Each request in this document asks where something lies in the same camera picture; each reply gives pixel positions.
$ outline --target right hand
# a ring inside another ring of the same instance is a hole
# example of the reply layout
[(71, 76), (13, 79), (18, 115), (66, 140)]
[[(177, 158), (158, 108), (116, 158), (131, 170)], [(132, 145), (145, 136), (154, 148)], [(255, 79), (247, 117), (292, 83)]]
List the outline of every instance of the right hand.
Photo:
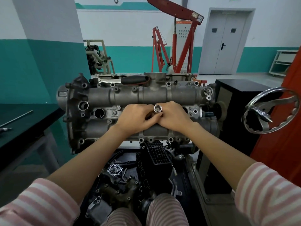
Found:
[(158, 124), (164, 128), (171, 129), (184, 134), (185, 130), (193, 125), (193, 121), (182, 108), (175, 102), (157, 103), (162, 106), (163, 117), (158, 121)]

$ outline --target screwdriver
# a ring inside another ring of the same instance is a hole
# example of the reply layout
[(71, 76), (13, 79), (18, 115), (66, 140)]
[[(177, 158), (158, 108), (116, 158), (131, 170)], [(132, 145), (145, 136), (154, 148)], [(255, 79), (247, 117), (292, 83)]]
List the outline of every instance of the screwdriver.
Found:
[(0, 128), (0, 133), (10, 130), (11, 128)]

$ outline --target engine block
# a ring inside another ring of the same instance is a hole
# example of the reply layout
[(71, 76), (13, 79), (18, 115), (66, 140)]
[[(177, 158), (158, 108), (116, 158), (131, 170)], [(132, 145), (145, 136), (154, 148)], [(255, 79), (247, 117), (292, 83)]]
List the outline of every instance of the engine block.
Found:
[[(66, 111), (69, 144), (73, 153), (79, 153), (100, 138), (116, 123), (128, 104), (153, 104), (174, 101), (182, 105), (191, 120), (198, 122), (213, 135), (217, 134), (216, 117), (206, 117), (202, 106), (215, 101), (215, 84), (199, 86), (190, 81), (192, 74), (145, 73), (150, 81), (142, 86), (127, 86), (89, 81), (80, 74), (72, 83), (58, 89), (58, 105)], [(130, 136), (127, 140), (152, 143), (167, 140), (180, 144), (190, 140), (179, 132), (156, 124)]]

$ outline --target hand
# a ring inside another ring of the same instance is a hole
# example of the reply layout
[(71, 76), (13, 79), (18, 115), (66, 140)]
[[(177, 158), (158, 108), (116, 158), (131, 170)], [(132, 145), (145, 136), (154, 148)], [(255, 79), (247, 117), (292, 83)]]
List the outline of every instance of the hand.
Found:
[(163, 112), (163, 117), (158, 120), (159, 125), (184, 134), (185, 129), (193, 124), (180, 104), (175, 102), (157, 104), (162, 106)]
[(145, 118), (153, 111), (153, 105), (131, 104), (127, 105), (122, 111), (115, 126), (122, 129), (129, 137), (135, 133), (141, 132), (156, 124), (162, 112), (146, 120)]

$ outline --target chrome hand wheel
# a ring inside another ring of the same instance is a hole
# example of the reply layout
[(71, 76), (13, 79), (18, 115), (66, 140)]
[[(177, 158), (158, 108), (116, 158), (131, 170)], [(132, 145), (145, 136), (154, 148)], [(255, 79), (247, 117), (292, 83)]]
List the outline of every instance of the chrome hand wheel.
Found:
[[(271, 100), (269, 102), (258, 102), (259, 99), (268, 95), (269, 93), (285, 92), (285, 91), (288, 91), (292, 96), (288, 97), (288, 98)], [(272, 121), (270, 115), (268, 114), (268, 112), (272, 109), (273, 106), (288, 104), (288, 103), (295, 103), (294, 108), (291, 111), (291, 114), (280, 125), (278, 125), (277, 127), (270, 128), (269, 122), (273, 122), (273, 121)], [(246, 105), (245, 112), (242, 117), (242, 122), (243, 122), (245, 128), (247, 129), (247, 131), (250, 133), (268, 134), (268, 133), (278, 131), (279, 129), (281, 129), (285, 125), (287, 125), (289, 122), (291, 122), (292, 119), (294, 119), (294, 117), (298, 113), (299, 108), (300, 108), (300, 100), (299, 100), (298, 95), (294, 91), (291, 91), (291, 90), (283, 88), (283, 87), (276, 87), (276, 88), (268, 89), (268, 90), (261, 92)], [(250, 110), (253, 110), (255, 112), (255, 114), (257, 115), (258, 120), (262, 127), (262, 131), (259, 131), (259, 130), (254, 131), (253, 129), (249, 128), (249, 126), (246, 124), (246, 117)]]

